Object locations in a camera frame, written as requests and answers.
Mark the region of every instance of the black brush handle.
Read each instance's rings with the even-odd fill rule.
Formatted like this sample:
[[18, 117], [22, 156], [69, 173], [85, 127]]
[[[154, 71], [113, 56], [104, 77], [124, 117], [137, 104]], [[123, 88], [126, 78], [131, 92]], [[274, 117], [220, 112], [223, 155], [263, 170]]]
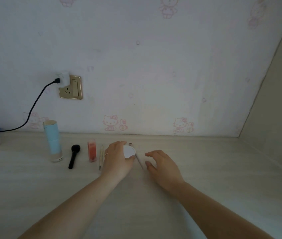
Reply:
[[72, 152], [72, 156], [71, 156], [71, 160], [70, 160], [68, 169], [73, 168], [73, 164], [75, 163], [75, 157], [77, 156], [77, 153], [78, 153], [77, 151]]

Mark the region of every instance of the person's left arm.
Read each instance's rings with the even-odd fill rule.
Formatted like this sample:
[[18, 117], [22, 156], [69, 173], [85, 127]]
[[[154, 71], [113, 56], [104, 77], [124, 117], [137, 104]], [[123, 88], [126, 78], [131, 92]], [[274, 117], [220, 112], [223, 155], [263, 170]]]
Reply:
[[102, 174], [63, 202], [19, 238], [80, 238], [98, 209], [117, 184], [129, 173], [134, 157], [123, 155], [125, 141], [115, 142], [105, 150]]

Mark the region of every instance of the person's right arm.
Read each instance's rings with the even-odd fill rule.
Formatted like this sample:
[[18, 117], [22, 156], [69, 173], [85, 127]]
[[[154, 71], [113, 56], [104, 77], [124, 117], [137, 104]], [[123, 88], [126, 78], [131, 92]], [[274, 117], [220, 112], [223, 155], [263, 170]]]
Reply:
[[208, 239], [214, 238], [272, 238], [238, 214], [193, 188], [183, 180], [178, 166], [161, 150], [148, 152], [156, 161], [155, 168], [146, 161], [153, 179], [187, 210]]

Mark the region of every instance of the black makeup brush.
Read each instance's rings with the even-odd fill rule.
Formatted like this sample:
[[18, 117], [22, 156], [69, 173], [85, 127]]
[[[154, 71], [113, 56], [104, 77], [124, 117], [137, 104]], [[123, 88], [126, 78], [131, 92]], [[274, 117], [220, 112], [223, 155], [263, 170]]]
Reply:
[[73, 168], [73, 164], [75, 163], [75, 157], [76, 157], [77, 153], [79, 153], [79, 151], [80, 151], [80, 146], [78, 144], [73, 145], [71, 147], [71, 151], [72, 151], [72, 156], [71, 156], [71, 160], [70, 160], [68, 169]]

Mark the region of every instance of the forearm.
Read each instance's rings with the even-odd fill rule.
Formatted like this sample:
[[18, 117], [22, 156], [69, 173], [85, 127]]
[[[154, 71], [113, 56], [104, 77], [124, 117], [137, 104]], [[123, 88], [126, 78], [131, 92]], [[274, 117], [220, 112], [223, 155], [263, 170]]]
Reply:
[[80, 238], [118, 182], [101, 176], [29, 228], [19, 238]]
[[171, 191], [208, 239], [272, 238], [238, 214], [184, 182]]

